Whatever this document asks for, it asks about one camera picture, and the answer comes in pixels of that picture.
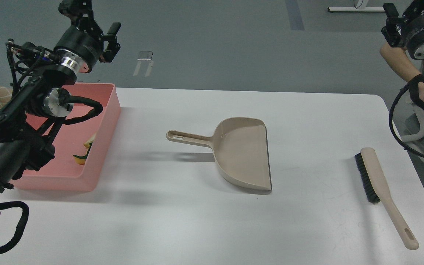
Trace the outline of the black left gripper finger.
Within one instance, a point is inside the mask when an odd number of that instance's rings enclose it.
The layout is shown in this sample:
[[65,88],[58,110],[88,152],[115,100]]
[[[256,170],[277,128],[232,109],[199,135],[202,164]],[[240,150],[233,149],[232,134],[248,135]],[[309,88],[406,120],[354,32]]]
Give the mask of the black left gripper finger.
[[93,31],[95,20],[93,17],[91,0],[62,0],[58,11],[68,17],[71,25],[84,31]]
[[111,63],[119,52],[121,45],[117,41],[117,33],[120,28],[120,22],[113,22],[107,34],[100,37],[101,42],[107,42],[106,49],[100,55],[100,62]]

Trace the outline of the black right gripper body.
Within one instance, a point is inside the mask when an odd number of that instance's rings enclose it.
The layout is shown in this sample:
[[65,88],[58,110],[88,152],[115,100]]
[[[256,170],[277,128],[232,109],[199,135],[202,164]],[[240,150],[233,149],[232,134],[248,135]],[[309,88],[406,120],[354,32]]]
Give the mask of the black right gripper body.
[[386,22],[381,30],[390,47],[405,47],[413,59],[424,59],[424,0],[414,0],[399,22]]

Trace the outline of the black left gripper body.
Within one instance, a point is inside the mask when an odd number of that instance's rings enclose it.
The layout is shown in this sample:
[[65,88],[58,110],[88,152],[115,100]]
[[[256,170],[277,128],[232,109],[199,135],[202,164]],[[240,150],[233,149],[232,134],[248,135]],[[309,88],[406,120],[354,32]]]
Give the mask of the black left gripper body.
[[55,45],[54,52],[60,53],[61,50],[65,50],[76,54],[84,61],[81,73],[89,73],[99,60],[103,48],[104,44],[99,41],[98,37],[92,37],[87,32],[71,25]]

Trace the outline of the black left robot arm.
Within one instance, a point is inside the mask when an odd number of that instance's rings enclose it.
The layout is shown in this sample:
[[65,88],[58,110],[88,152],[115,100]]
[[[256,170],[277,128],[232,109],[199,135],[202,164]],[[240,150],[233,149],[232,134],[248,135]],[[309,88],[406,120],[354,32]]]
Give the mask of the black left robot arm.
[[[94,20],[90,0],[64,0],[59,13],[70,27],[54,49],[30,42],[6,42],[6,56],[13,83],[11,99],[0,109],[0,194],[14,188],[25,170],[40,170],[54,159],[54,139],[63,125],[77,124],[103,111],[100,102],[71,95],[65,85],[74,85],[77,74],[89,73],[96,62],[110,63],[120,50],[114,22],[104,33]],[[21,201],[0,203],[2,210],[20,208],[21,217],[11,240],[0,246],[0,254],[19,243],[29,217]]]

